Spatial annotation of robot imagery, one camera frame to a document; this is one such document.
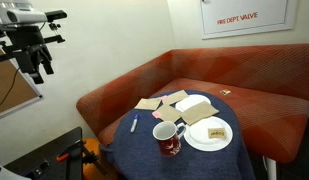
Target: white wall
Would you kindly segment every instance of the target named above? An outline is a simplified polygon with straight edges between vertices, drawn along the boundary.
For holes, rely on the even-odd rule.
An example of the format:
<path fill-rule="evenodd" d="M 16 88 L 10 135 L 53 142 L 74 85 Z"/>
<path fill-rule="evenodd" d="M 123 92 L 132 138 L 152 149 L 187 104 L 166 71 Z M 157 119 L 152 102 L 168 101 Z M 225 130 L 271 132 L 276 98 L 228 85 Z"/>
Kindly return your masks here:
<path fill-rule="evenodd" d="M 6 164 L 81 126 L 75 108 L 84 94 L 175 47 L 166 0 L 31 0 L 47 12 L 62 9 L 63 44 L 53 43 L 55 74 L 38 85 L 44 100 L 0 119 L 0 164 Z M 48 26 L 44 36 L 53 35 Z"/>
<path fill-rule="evenodd" d="M 202 40 L 201 0 L 167 0 L 177 48 L 309 43 L 309 0 L 299 0 L 295 28 Z"/>

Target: bulletin board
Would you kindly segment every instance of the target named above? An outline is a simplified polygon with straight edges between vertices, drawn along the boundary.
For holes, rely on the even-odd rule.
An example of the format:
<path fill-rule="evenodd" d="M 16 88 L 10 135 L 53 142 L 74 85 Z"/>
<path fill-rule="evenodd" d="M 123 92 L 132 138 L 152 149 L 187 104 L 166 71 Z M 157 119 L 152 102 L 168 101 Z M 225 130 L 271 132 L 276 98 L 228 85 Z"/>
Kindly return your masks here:
<path fill-rule="evenodd" d="M 201 0 L 203 39 L 292 29 L 296 0 Z"/>
<path fill-rule="evenodd" d="M 0 62 L 0 103 L 15 83 L 5 101 L 0 105 L 0 117 L 6 116 L 42 98 L 35 86 L 9 60 Z"/>

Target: plate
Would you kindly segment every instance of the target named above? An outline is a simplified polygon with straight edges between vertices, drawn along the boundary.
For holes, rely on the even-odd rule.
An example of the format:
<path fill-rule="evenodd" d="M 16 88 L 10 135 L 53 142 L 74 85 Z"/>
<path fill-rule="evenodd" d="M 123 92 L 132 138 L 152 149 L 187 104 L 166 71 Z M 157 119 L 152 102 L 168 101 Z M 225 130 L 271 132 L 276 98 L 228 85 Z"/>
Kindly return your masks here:
<path fill-rule="evenodd" d="M 225 128 L 226 138 L 210 139 L 208 137 L 208 128 Z M 230 144 L 233 139 L 233 131 L 230 125 L 223 119 L 211 116 L 191 126 L 186 125 L 184 138 L 186 142 L 195 149 L 201 151 L 218 151 Z"/>
<path fill-rule="evenodd" d="M 192 94 L 189 95 L 188 97 L 184 98 L 182 101 L 179 101 L 178 103 L 175 104 L 175 109 L 179 110 L 179 111 L 186 111 L 188 108 L 201 103 L 203 101 L 208 102 L 209 104 L 211 104 L 211 101 L 203 96 L 203 95 L 199 95 L 199 94 Z"/>

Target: mug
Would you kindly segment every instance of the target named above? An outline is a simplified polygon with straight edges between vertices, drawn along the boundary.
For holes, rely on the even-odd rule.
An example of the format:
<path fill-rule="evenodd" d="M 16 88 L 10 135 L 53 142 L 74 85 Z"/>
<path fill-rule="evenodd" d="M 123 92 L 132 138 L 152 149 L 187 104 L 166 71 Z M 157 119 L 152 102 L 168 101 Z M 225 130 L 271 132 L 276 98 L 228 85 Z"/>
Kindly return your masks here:
<path fill-rule="evenodd" d="M 180 127 L 183 131 L 177 134 Z M 153 129 L 153 136 L 157 140 L 162 155 L 173 156 L 181 150 L 180 138 L 184 135 L 186 126 L 184 123 L 175 125 L 173 122 L 164 121 L 158 123 Z"/>

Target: round table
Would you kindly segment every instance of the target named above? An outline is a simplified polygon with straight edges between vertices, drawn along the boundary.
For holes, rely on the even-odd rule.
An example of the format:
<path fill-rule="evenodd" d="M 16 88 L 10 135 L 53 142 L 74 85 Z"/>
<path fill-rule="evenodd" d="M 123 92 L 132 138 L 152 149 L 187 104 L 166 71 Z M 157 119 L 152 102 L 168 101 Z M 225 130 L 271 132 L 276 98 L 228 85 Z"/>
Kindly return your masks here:
<path fill-rule="evenodd" d="M 153 117 L 153 110 L 132 109 L 121 120 L 114 141 L 108 147 L 102 148 L 108 160 L 114 163 L 127 179 L 132 180 L 255 179 L 240 125 L 233 110 L 213 95 L 193 90 L 186 92 L 189 95 L 206 96 L 211 100 L 211 105 L 220 111 L 214 116 L 226 121 L 233 130 L 233 139 L 228 146 L 219 151 L 200 151 L 190 146 L 182 137 L 182 147 L 178 154 L 172 157 L 162 156 L 152 134 L 154 126 L 161 120 Z M 130 133 L 135 114 L 139 114 L 139 120 L 135 132 Z"/>

